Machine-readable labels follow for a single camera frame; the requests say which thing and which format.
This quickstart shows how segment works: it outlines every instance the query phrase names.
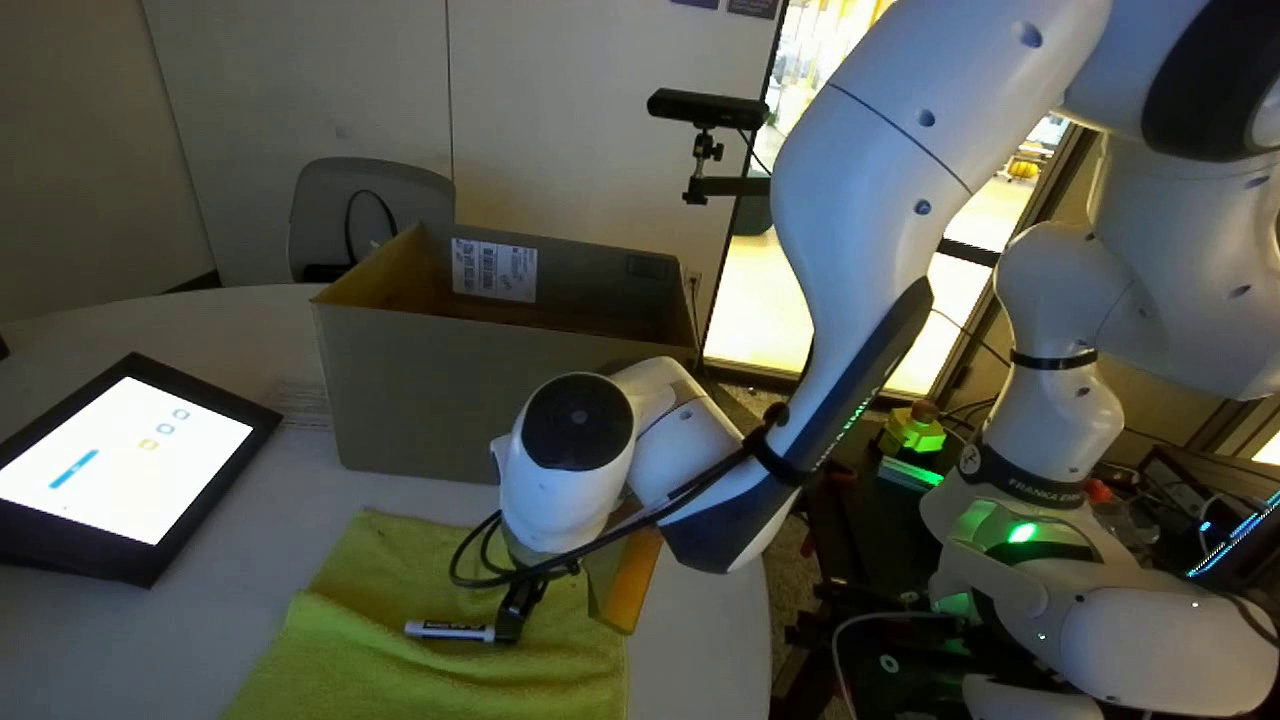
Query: yellow towel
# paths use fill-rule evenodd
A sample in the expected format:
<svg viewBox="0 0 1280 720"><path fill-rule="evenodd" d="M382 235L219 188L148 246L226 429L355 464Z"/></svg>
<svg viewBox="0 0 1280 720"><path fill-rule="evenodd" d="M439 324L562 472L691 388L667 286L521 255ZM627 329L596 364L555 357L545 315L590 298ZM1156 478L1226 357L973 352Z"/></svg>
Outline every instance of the yellow towel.
<svg viewBox="0 0 1280 720"><path fill-rule="evenodd" d="M489 625L506 588L455 588L466 527L363 512L288 603L229 717L612 720L623 637L590 616L590 579L548 583L515 648L409 641L403 619Z"/></svg>

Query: tablet screen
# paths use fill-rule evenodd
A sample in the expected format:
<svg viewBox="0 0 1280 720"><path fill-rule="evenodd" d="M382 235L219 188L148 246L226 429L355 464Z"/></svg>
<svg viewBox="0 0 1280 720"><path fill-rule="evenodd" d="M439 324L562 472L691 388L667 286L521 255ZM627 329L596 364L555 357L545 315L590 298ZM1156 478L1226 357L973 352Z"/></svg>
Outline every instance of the tablet screen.
<svg viewBox="0 0 1280 720"><path fill-rule="evenodd" d="M0 469L0 500L160 543L250 437L233 417L120 375Z"/></svg>

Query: table surface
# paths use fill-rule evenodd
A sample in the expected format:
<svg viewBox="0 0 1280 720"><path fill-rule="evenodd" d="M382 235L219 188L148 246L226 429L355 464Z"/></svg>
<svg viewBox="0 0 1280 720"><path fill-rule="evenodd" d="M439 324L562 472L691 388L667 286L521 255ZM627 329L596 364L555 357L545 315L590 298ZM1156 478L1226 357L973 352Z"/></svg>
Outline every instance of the table surface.
<svg viewBox="0 0 1280 720"><path fill-rule="evenodd" d="M0 437L124 352L286 410L157 588L0 569L3 717L217 717L360 506L476 523L493 484L340 469L309 297L217 286L3 324ZM699 576L667 552L627 641L634 717L770 717L760 563Z"/></svg>

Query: chair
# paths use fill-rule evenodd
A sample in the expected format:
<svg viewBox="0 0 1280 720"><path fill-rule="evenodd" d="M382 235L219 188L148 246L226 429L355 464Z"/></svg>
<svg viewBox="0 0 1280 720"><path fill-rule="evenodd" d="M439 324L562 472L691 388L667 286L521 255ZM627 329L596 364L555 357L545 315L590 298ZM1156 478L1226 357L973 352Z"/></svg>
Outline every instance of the chair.
<svg viewBox="0 0 1280 720"><path fill-rule="evenodd" d="M451 195L451 180L430 166L363 154L312 161L288 213L294 279L327 284L409 222L451 235Z"/></svg>

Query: tablet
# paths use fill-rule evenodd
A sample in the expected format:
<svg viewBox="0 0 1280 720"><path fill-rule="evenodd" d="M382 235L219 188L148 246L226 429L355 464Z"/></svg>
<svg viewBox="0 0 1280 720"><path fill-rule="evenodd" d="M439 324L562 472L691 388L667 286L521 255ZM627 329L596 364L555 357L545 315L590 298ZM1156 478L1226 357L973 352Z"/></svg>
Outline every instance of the tablet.
<svg viewBox="0 0 1280 720"><path fill-rule="evenodd" d="M133 352L0 443L0 558L157 583L276 425Z"/></svg>

